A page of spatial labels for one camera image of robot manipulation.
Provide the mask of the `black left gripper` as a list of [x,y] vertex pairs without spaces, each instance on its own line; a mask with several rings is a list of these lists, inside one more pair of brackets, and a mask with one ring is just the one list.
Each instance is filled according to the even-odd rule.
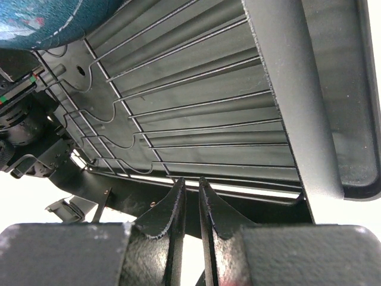
[[55,116],[59,101],[48,94],[55,83],[30,51],[1,50],[1,171],[16,179],[48,178],[74,150]]

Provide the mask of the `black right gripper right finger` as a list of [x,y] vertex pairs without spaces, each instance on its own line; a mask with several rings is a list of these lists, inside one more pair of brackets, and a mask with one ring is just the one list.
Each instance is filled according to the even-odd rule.
[[207,285],[379,285],[380,241],[357,225],[260,225],[199,180]]

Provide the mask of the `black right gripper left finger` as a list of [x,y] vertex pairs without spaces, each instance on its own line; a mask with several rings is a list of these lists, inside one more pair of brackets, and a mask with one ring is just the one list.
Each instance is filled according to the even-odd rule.
[[180,178],[133,222],[11,225],[1,233],[1,284],[179,285],[185,217]]

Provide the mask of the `blue ceramic bowl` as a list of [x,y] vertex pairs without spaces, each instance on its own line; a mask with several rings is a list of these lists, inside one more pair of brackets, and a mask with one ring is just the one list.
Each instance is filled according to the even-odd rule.
[[1,48],[40,50],[78,41],[104,24],[123,1],[1,1]]

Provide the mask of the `black wire dish rack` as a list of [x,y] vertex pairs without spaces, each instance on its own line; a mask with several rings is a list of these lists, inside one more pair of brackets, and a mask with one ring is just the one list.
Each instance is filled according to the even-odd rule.
[[43,87],[90,173],[144,185],[205,177],[224,198],[336,223],[343,202],[333,136],[301,1],[124,1],[70,7],[44,53]]

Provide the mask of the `black drip tray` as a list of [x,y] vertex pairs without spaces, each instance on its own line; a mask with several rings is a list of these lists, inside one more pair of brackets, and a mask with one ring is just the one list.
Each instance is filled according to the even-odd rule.
[[[336,211],[336,224],[359,225],[379,235],[380,145],[373,108],[376,88],[366,44],[366,2],[303,1],[302,4],[343,186],[344,197]],[[198,237],[200,226],[195,216],[199,179],[195,190],[191,190],[186,178],[179,178],[185,179],[190,194],[186,233]],[[73,163],[57,172],[52,180],[62,190],[92,201],[98,201],[102,191],[112,188],[108,206],[133,216],[142,214],[163,198],[174,182],[144,185],[126,178],[90,173],[87,168],[80,170]],[[306,204],[297,211],[263,201],[246,204],[240,198],[224,198],[211,187],[255,222],[313,222]]]

